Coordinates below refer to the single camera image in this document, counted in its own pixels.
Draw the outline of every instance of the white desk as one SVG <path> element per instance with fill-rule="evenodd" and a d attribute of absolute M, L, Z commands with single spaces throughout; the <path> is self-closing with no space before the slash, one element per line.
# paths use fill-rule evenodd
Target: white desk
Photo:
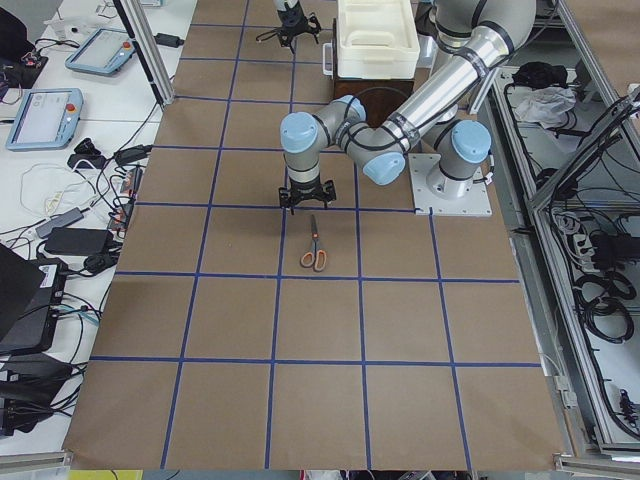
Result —
<path fill-rule="evenodd" d="M 184 38 L 193 15 L 197 0 L 168 0 L 162 8 L 145 9 L 149 24 L 154 33 L 162 32 L 179 35 Z M 102 2 L 98 0 L 64 0 L 60 13 L 64 17 L 78 17 L 95 12 L 95 7 Z M 115 14 L 115 9 L 107 12 Z M 122 26 L 119 19 L 113 19 L 110 26 Z M 53 30 L 48 27 L 45 37 L 55 38 Z M 81 41 L 84 35 L 76 38 Z M 161 56 L 165 62 L 169 75 L 176 71 L 180 58 L 181 48 L 173 49 L 159 47 Z M 147 79 L 142 71 L 139 60 L 134 56 L 118 73 L 112 77 L 100 77 L 73 72 L 64 66 L 64 61 L 70 55 L 61 47 L 45 50 L 49 57 L 49 63 L 38 78 L 34 88 L 61 88 L 77 87 L 84 95 L 84 107 L 81 120 L 78 123 L 75 136 L 69 146 L 63 150 L 35 151 L 35 152 L 11 152 L 4 148 L 7 136 L 11 130 L 10 125 L 0 126 L 0 231 L 6 231 L 19 226 L 35 223 L 40 218 L 24 210 L 20 205 L 20 178 L 22 174 L 38 164 L 54 164 L 66 166 L 67 159 L 77 143 L 85 137 L 93 139 L 96 147 L 106 156 L 110 156 L 119 148 L 131 134 L 141 125 L 155 103 L 155 99 Z M 12 90 L 7 99 L 15 98 L 15 90 Z M 14 118 L 19 104 L 9 106 L 0 105 L 0 118 Z M 161 110 L 157 109 L 130 145 L 153 143 L 161 119 Z M 110 165 L 107 176 L 113 172 L 114 165 Z M 36 168 L 29 173 L 23 189 L 23 199 L 29 206 L 36 207 L 41 204 L 39 199 L 46 197 L 56 190 L 60 190 L 69 181 L 81 180 L 70 170 L 64 173 L 62 170 L 40 170 Z M 72 208 L 61 208 L 60 213 Z M 105 228 L 108 219 L 108 207 L 98 204 L 95 211 L 87 212 L 85 218 L 74 226 L 83 228 Z M 27 249 L 18 248 L 19 254 L 26 256 Z M 72 268 L 80 268 L 82 257 L 62 257 Z M 71 277 L 67 280 L 65 291 L 78 295 L 92 305 L 98 307 L 113 276 L 110 269 L 95 278 Z M 71 299 L 65 299 L 65 303 L 80 306 L 81 303 Z M 75 362 L 86 361 L 89 358 L 97 327 L 89 321 L 84 322 L 84 334 L 82 343 Z M 58 322 L 52 347 L 46 352 L 48 355 L 62 361 L 68 361 L 78 344 L 80 335 L 80 321 L 77 316 L 69 316 Z M 79 380 L 72 380 L 65 384 L 58 398 L 67 396 L 77 386 Z M 69 418 L 54 415 L 53 417 L 38 423 L 35 429 L 24 434 L 16 431 L 12 437 L 0 440 L 0 455 L 15 455 L 29 453 L 44 453 L 60 450 L 62 441 L 69 426 Z"/>
<path fill-rule="evenodd" d="M 140 122 L 104 122 L 104 121 L 80 121 L 78 124 L 77 138 L 91 137 L 95 139 L 96 146 L 107 155 L 117 149 L 124 143 L 131 133 L 138 128 Z M 145 125 L 140 134 L 136 137 L 136 143 L 149 144 L 153 142 L 158 129 L 158 123 L 148 123 Z M 8 134 L 8 129 L 0 130 L 0 142 L 4 144 Z M 66 159 L 73 152 L 73 146 L 69 146 L 64 150 L 49 152 L 25 152 L 16 153 L 3 151 L 2 155 L 2 171 L 0 177 L 0 205 L 2 205 L 2 218 L 0 219 L 0 228 L 2 231 L 34 223 L 38 218 L 24 211 L 19 202 L 20 175 L 36 164 L 54 164 L 64 166 Z M 112 173 L 113 165 L 107 168 L 106 173 Z M 32 193 L 38 195 L 52 192 L 58 188 L 55 170 L 34 171 L 29 175 L 28 188 L 25 188 L 24 198 L 29 199 Z M 82 228 L 104 228 L 104 219 L 109 211 L 104 204 L 96 206 L 98 215 L 87 212 L 85 218 L 74 226 Z M 20 248 L 18 253 L 26 255 L 26 248 Z M 61 257 L 67 262 L 71 268 L 81 268 L 83 257 Z M 80 296 L 98 307 L 104 292 L 111 283 L 114 269 L 107 270 L 95 278 L 71 277 L 67 279 L 65 292 Z M 71 298 L 65 298 L 64 303 L 70 305 L 78 305 L 81 303 Z M 84 333 L 82 343 L 75 362 L 86 361 L 91 353 L 93 341 L 97 332 L 97 327 L 91 322 L 84 322 Z M 61 361 L 68 361 L 73 354 L 80 335 L 80 323 L 77 316 L 70 315 L 61 319 L 57 323 L 56 333 L 53 339 L 53 345 L 47 350 L 47 355 L 57 358 Z M 65 384 L 64 388 L 58 395 L 58 398 L 64 398 L 77 386 L 79 380 L 74 379 Z M 53 417 L 38 423 L 36 428 L 28 433 L 16 431 L 12 437 L 0 440 L 0 455 L 16 455 L 25 453 L 44 453 L 60 450 L 62 441 L 69 427 L 70 419 L 62 415 L 54 415 Z"/>
<path fill-rule="evenodd" d="M 82 17 L 95 15 L 96 5 L 101 2 L 83 0 L 65 0 L 60 13 L 62 18 Z M 147 18 L 153 33 L 168 33 L 185 38 L 193 16 L 196 0 L 169 0 L 162 8 L 146 8 Z M 109 15 L 115 15 L 115 8 L 109 8 Z M 119 18 L 111 21 L 106 19 L 105 24 L 112 28 L 124 29 Z M 87 35 L 72 33 L 67 29 L 69 40 L 82 43 Z M 53 29 L 47 27 L 44 32 L 46 38 L 56 38 Z M 160 55 L 169 76 L 175 74 L 180 60 L 182 48 L 158 47 Z M 34 88 L 79 88 L 84 96 L 85 104 L 81 117 L 84 120 L 109 120 L 117 122 L 142 121 L 153 105 L 155 98 L 149 86 L 139 58 L 134 55 L 120 71 L 109 77 L 74 72 L 65 67 L 65 60 L 73 53 L 69 47 L 51 47 L 43 51 L 43 55 L 49 57 L 49 62 L 36 81 Z M 11 118 L 15 115 L 13 109 L 6 105 L 0 105 L 0 117 Z M 153 121 L 159 121 L 161 113 L 158 111 L 152 117 Z"/>

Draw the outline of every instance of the blue tape grid line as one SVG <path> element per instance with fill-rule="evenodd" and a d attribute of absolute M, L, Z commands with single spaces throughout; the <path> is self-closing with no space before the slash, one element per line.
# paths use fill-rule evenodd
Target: blue tape grid line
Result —
<path fill-rule="evenodd" d="M 438 251 L 438 237 L 436 235 L 436 225 L 433 221 L 433 211 L 429 215 L 429 227 L 431 230 L 431 241 L 433 242 L 433 254 L 436 263 L 436 274 L 438 275 L 438 290 L 440 292 L 440 303 L 442 305 L 442 317 L 444 320 L 444 328 L 447 336 L 447 348 L 449 349 L 449 362 L 451 363 L 451 376 L 453 378 L 453 390 L 456 398 L 456 408 L 458 409 L 458 421 L 460 422 L 460 434 L 462 437 L 462 447 L 464 449 L 464 457 L 467 462 L 467 470 L 473 470 L 471 462 L 471 453 L 469 451 L 469 441 L 467 439 L 467 431 L 464 424 L 464 414 L 462 411 L 462 400 L 460 399 L 460 385 L 458 383 L 458 373 L 456 371 L 455 356 L 453 353 L 453 342 L 451 340 L 451 328 L 449 326 L 449 316 L 447 314 L 447 301 L 444 292 L 444 282 L 442 281 L 442 269 L 440 268 L 440 253 Z"/>
<path fill-rule="evenodd" d="M 431 226 L 431 235 L 432 242 L 434 248 L 435 262 L 436 262 L 436 270 L 437 270 L 437 278 L 429 279 L 429 278 L 384 278 L 384 277 L 365 277 L 362 272 L 362 251 L 361 251 L 361 237 L 360 237 L 360 212 L 361 211 L 377 211 L 377 212 L 393 212 L 393 213 L 415 213 L 413 210 L 409 209 L 369 209 L 362 208 L 359 205 L 359 184 L 358 184 L 358 175 L 356 168 L 354 166 L 354 182 L 355 182 L 355 208 L 349 207 L 339 207 L 335 208 L 335 210 L 344 210 L 344 211 L 353 211 L 356 213 L 356 245 L 357 245 L 357 263 L 358 263 L 358 276 L 357 277 L 306 277 L 306 276 L 297 276 L 297 275 L 283 275 L 283 263 L 284 263 L 284 248 L 285 248 L 285 232 L 286 232 L 286 222 L 287 222 L 287 213 L 282 213 L 282 225 L 281 225 L 281 237 L 280 237 L 280 247 L 279 247 L 279 258 L 278 258 L 278 273 L 276 275 L 245 275 L 245 274 L 216 274 L 216 273 L 203 273 L 201 272 L 201 266 L 204 257 L 204 251 L 207 241 L 207 234 L 209 230 L 209 223 L 211 221 L 211 216 L 213 214 L 213 209 L 216 208 L 247 208 L 247 209 L 279 209 L 277 206 L 264 206 L 264 205 L 217 205 L 213 203 L 213 197 L 216 187 L 216 182 L 218 178 L 218 169 L 220 165 L 220 157 L 222 152 L 228 150 L 240 150 L 240 151 L 264 151 L 264 152 L 281 152 L 282 150 L 279 148 L 225 148 L 224 145 L 224 137 L 227 128 L 227 120 L 229 117 L 229 111 L 231 104 L 236 103 L 263 103 L 263 104 L 283 104 L 289 105 L 289 112 L 293 111 L 294 105 L 323 105 L 321 103 L 315 102 L 294 102 L 294 89 L 295 89 L 295 68 L 296 64 L 311 64 L 311 65 L 321 65 L 321 62 L 303 62 L 297 61 L 295 56 L 291 61 L 265 61 L 265 60 L 249 60 L 249 59 L 241 59 L 240 52 L 242 43 L 245 37 L 245 29 L 249 26 L 246 25 L 247 14 L 249 11 L 251 0 L 246 0 L 245 3 L 245 11 L 244 11 L 244 20 L 243 25 L 216 25 L 216 24 L 193 24 L 195 26 L 234 26 L 241 28 L 240 39 L 238 42 L 238 48 L 236 52 L 235 59 L 223 59 L 223 58 L 182 58 L 181 60 L 188 61 L 211 61 L 211 60 L 220 60 L 220 61 L 233 61 L 234 69 L 231 79 L 231 84 L 229 88 L 229 96 L 227 99 L 223 98 L 210 98 L 210 97 L 198 97 L 198 96 L 179 96 L 180 98 L 186 99 L 194 99 L 199 101 L 224 101 L 227 103 L 227 108 L 225 112 L 224 125 L 221 132 L 220 144 L 218 147 L 211 146 L 171 146 L 171 145 L 157 145 L 155 148 L 174 148 L 174 149 L 193 149 L 193 150 L 212 150 L 217 151 L 217 163 L 213 175 L 209 202 L 207 204 L 172 204 L 172 203 L 160 203 L 160 202 L 138 202 L 139 205 L 145 206 L 176 206 L 176 207 L 201 207 L 207 209 L 207 214 L 205 217 L 204 230 L 201 239 L 200 251 L 198 255 L 198 262 L 195 272 L 181 273 L 181 272 L 117 272 L 118 275 L 166 275 L 166 276 L 184 276 L 184 277 L 193 277 L 193 288 L 187 313 L 187 320 L 185 324 L 185 329 L 183 333 L 183 341 L 180 351 L 179 357 L 127 357 L 127 356 L 92 356 L 91 360 L 94 361 L 106 361 L 106 362 L 120 362 L 120 361 L 128 361 L 128 362 L 168 362 L 168 363 L 176 363 L 177 364 L 177 372 L 176 372 L 176 380 L 173 390 L 172 396 L 172 404 L 169 414 L 169 419 L 167 422 L 167 429 L 165 435 L 165 442 L 161 460 L 161 468 L 166 467 L 167 456 L 169 451 L 169 446 L 171 442 L 171 433 L 173 428 L 173 421 L 175 417 L 175 410 L 178 401 L 178 395 L 180 390 L 180 382 L 182 375 L 182 368 L 185 363 L 211 363 L 211 364 L 258 364 L 258 365 L 269 365 L 270 366 L 270 375 L 269 375 L 269 397 L 268 397 L 268 415 L 267 415 L 267 426 L 266 426 L 266 439 L 265 439 L 265 468 L 269 468 L 270 466 L 270 455 L 271 455 L 271 430 L 272 430 L 272 416 L 273 416 L 273 402 L 274 402 L 274 384 L 275 384 L 275 374 L 276 374 L 276 365 L 324 365 L 324 366 L 360 366 L 362 369 L 362 394 L 363 394 L 363 411 L 364 411 L 364 436 L 365 436 L 365 454 L 366 454 L 366 462 L 367 468 L 373 468 L 372 465 L 372 452 L 371 452 L 371 441 L 370 441 L 370 431 L 369 431 L 369 408 L 368 408 L 368 392 L 367 392 L 367 367 L 368 366 L 397 366 L 397 367 L 449 367 L 451 368 L 453 384 L 454 384 L 454 392 L 456 397 L 456 405 L 458 409 L 458 417 L 460 422 L 460 430 L 463 441 L 463 447 L 465 452 L 465 459 L 467 463 L 467 468 L 472 469 L 471 462 L 471 454 L 469 451 L 469 445 L 466 435 L 466 429 L 464 424 L 464 416 L 462 411 L 462 403 L 460 399 L 460 391 L 458 385 L 457 378 L 457 369 L 459 368 L 541 368 L 540 363 L 500 363 L 500 362 L 456 362 L 453 354 L 453 347 L 451 342 L 451 333 L 449 329 L 449 321 L 447 316 L 446 309 L 446 300 L 444 293 L 444 284 L 445 283 L 519 283 L 518 280 L 512 279 L 444 279 L 442 278 L 441 269 L 440 269 L 440 260 L 438 253 L 438 245 L 437 245 L 437 237 L 435 233 L 435 225 L 433 222 L 433 217 L 429 217 L 429 223 Z M 245 99 L 232 99 L 233 89 L 235 86 L 235 80 L 237 76 L 238 65 L 240 62 L 261 62 L 261 63 L 283 63 L 283 64 L 292 64 L 292 78 L 291 78 L 291 92 L 290 99 L 288 102 L 286 101 L 260 101 L 260 100 L 245 100 Z M 322 153 L 335 153 L 333 151 L 327 151 Z M 301 207 L 303 210 L 320 210 L 319 207 Z M 273 336 L 272 336 L 272 348 L 271 348 L 271 357 L 269 359 L 261 359 L 261 358 L 198 358 L 198 357 L 187 357 L 186 356 L 186 348 L 187 341 L 190 329 L 190 323 L 193 315 L 196 293 L 198 288 L 198 282 L 200 277 L 222 277 L 222 278 L 270 278 L 275 279 L 277 281 L 276 287 L 276 299 L 275 299 L 275 309 L 274 309 L 274 319 L 273 319 Z M 277 335 L 278 335 L 278 319 L 279 319 L 279 311 L 280 311 L 280 291 L 282 280 L 286 279 L 300 279 L 300 280 L 349 280 L 349 281 L 357 281 L 358 282 L 358 298 L 359 298 L 359 320 L 360 320 L 360 347 L 361 347 L 361 360 L 360 361 L 351 361 L 351 360 L 308 360 L 308 359 L 276 359 L 277 352 Z M 366 329 L 365 329 L 365 312 L 364 312 L 364 294 L 363 294 L 363 284 L 366 281 L 371 282 L 432 282 L 438 283 L 440 296 L 441 296 L 441 304 L 443 310 L 443 317 L 445 323 L 445 330 L 447 336 L 447 346 L 449 350 L 449 361 L 448 362 L 408 362 L 408 361 L 377 361 L 377 360 L 367 360 L 366 357 Z"/>
<path fill-rule="evenodd" d="M 364 315 L 364 292 L 362 280 L 362 242 L 360 237 L 360 184 L 358 169 L 353 166 L 354 191 L 356 197 L 356 254 L 358 260 L 358 308 L 360 313 L 360 353 L 362 357 L 362 403 L 364 410 L 364 447 L 367 459 L 367 470 L 373 468 L 371 459 L 371 433 L 369 429 L 369 391 L 367 388 L 367 338 Z"/>
<path fill-rule="evenodd" d="M 396 282 L 396 283 L 483 283 L 483 284 L 518 284 L 519 280 L 511 279 L 490 279 L 490 278 L 396 278 L 396 277 L 348 277 L 348 276 L 305 276 L 305 275 L 278 275 L 278 274 L 252 274 L 252 273 L 194 273 L 194 272 L 137 272 L 119 271 L 116 276 L 155 276 L 155 277 L 211 277 L 211 278 L 255 278 L 268 280 L 334 280 L 334 281 L 357 281 L 363 282 Z"/>
<path fill-rule="evenodd" d="M 542 368 L 535 362 L 412 362 L 395 360 L 309 360 L 297 358 L 214 358 L 214 357 L 135 357 L 116 355 L 92 355 L 96 362 L 157 362 L 157 363 L 238 363 L 257 365 L 326 365 L 367 367 L 455 367 L 455 368 Z"/>
<path fill-rule="evenodd" d="M 243 25 L 246 22 L 247 19 L 247 14 L 249 12 L 249 2 L 250 0 L 245 0 L 245 7 L 244 7 L 244 19 L 243 19 Z M 228 96 L 228 101 L 227 101 L 227 108 L 225 111 L 225 115 L 224 115 L 224 123 L 223 123 L 223 127 L 222 127 L 222 132 L 220 133 L 220 143 L 219 145 L 222 146 L 224 144 L 224 136 L 227 130 L 227 120 L 229 118 L 229 111 L 231 109 L 231 97 L 233 96 L 233 87 L 235 84 L 235 79 L 236 79 L 236 74 L 238 71 L 238 58 L 240 57 L 240 47 L 242 46 L 242 39 L 244 36 L 244 27 L 242 28 L 242 30 L 240 31 L 240 39 L 238 41 L 238 48 L 236 51 L 236 59 L 235 59 L 235 64 L 233 66 L 233 74 L 231 75 L 231 85 L 229 86 L 229 96 Z M 211 190 L 209 192 L 209 204 L 213 203 L 213 196 L 215 193 L 215 188 L 216 188 L 216 180 L 218 177 L 218 170 L 219 170 L 219 166 L 220 166 L 220 156 L 222 155 L 222 150 L 219 149 L 218 150 L 218 158 L 216 161 L 216 167 L 215 167 L 215 171 L 213 173 L 213 180 L 211 182 Z M 176 372 L 176 381 L 173 387 L 173 396 L 171 399 L 171 409 L 169 411 L 169 420 L 167 421 L 167 430 L 166 430 L 166 434 L 165 434 L 165 440 L 164 440 L 164 447 L 162 450 L 162 459 L 160 461 L 160 468 L 164 469 L 166 467 L 166 463 L 167 463 L 167 456 L 169 453 L 169 445 L 171 443 L 171 432 L 173 429 L 173 419 L 175 417 L 175 410 L 176 410 L 176 404 L 178 401 L 178 392 L 180 390 L 180 380 L 182 377 L 182 367 L 184 365 L 184 358 L 185 358 L 185 354 L 186 354 L 186 349 L 187 349 L 187 340 L 189 338 L 189 327 L 191 326 L 191 319 L 192 319 L 192 315 L 193 315 L 193 309 L 194 309 L 194 304 L 195 304 L 195 298 L 196 298 L 196 292 L 198 289 L 198 280 L 199 280 L 199 276 L 198 273 L 200 273 L 200 269 L 202 267 L 202 260 L 204 257 L 204 250 L 205 250 L 205 246 L 207 243 L 207 232 L 209 230 L 209 222 L 211 220 L 211 211 L 212 211 L 212 207 L 208 206 L 207 207 L 207 214 L 205 217 L 205 222 L 204 222 L 204 228 L 203 228 L 203 232 L 202 232 L 202 240 L 200 243 L 200 251 L 198 253 L 198 263 L 196 265 L 196 275 L 195 275 L 195 279 L 193 282 L 193 289 L 191 291 L 191 299 L 189 301 L 189 310 L 187 313 L 187 321 L 184 327 L 184 334 L 182 337 L 182 347 L 180 350 L 180 359 L 178 362 L 178 370 Z"/>
<path fill-rule="evenodd" d="M 291 68 L 291 90 L 289 92 L 289 113 L 293 111 L 293 92 L 295 89 L 296 63 L 295 54 Z M 283 183 L 287 182 L 286 168 L 283 167 Z M 275 311 L 273 314 L 273 337 L 271 340 L 271 366 L 269 368 L 269 397 L 267 403 L 267 429 L 264 448 L 264 468 L 268 469 L 271 464 L 271 426 L 273 424 L 273 395 L 276 375 L 276 352 L 278 348 L 278 320 L 280 317 L 280 292 L 282 290 L 282 269 L 284 264 L 284 245 L 287 231 L 287 212 L 282 210 L 282 226 L 280 229 L 280 249 L 278 252 L 278 275 L 276 279 Z"/>

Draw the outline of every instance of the screen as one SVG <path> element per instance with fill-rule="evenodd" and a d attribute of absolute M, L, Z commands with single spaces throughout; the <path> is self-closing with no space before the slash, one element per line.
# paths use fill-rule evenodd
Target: screen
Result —
<path fill-rule="evenodd" d="M 31 93 L 22 113 L 15 143 L 46 143 L 58 137 L 69 92 Z"/>
<path fill-rule="evenodd" d="M 124 32 L 102 30 L 88 45 L 83 47 L 82 52 L 73 60 L 73 63 L 105 68 L 118 53 L 118 50 L 122 48 L 122 44 L 128 40 L 129 36 Z"/>
<path fill-rule="evenodd" d="M 46 278 L 37 266 L 0 245 L 0 339 L 24 313 Z"/>

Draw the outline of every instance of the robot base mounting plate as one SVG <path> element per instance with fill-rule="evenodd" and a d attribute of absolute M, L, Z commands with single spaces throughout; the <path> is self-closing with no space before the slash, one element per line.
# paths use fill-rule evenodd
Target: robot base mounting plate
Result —
<path fill-rule="evenodd" d="M 458 200 L 446 200 L 434 194 L 427 186 L 427 174 L 438 163 L 440 155 L 410 154 L 409 168 L 413 189 L 413 205 L 416 215 L 457 216 L 457 217 L 490 217 L 491 204 L 487 194 L 487 186 L 474 183 L 471 190 Z M 480 169 L 473 178 L 483 177 Z"/>

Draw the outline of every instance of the brown paper mat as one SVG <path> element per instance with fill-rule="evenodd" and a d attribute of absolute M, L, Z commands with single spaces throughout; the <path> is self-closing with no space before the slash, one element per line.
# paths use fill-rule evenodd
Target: brown paper mat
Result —
<path fill-rule="evenodd" d="M 331 25 L 335 2 L 303 5 Z M 284 214 L 279 123 L 330 100 L 320 47 L 256 44 L 271 0 L 201 1 L 194 22 L 65 441 L 76 465 L 552 468 L 496 202 L 418 217 L 408 175 L 376 187 L 332 151 L 338 201 Z M 311 213 L 321 274 L 299 265 Z"/>

